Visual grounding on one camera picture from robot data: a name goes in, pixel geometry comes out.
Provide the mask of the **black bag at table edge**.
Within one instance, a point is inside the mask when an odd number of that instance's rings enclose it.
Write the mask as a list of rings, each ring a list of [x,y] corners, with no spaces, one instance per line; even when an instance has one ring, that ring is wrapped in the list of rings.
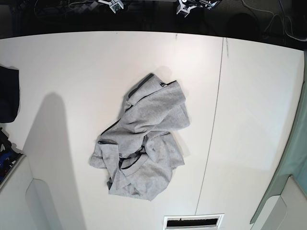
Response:
[[[0,122],[11,123],[20,105],[19,71],[0,67]]]

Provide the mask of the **white slotted vent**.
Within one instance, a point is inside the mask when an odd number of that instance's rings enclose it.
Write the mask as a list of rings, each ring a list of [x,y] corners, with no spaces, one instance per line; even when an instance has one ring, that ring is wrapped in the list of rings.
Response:
[[[164,216],[164,230],[218,230],[224,214]]]

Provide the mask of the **grey t-shirt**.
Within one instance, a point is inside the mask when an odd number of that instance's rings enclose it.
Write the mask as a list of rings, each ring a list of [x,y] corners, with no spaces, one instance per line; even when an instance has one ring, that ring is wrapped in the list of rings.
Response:
[[[90,158],[105,169],[111,195],[153,200],[184,164],[172,135],[190,125],[185,95],[177,81],[148,76],[126,98],[122,117],[105,130]]]

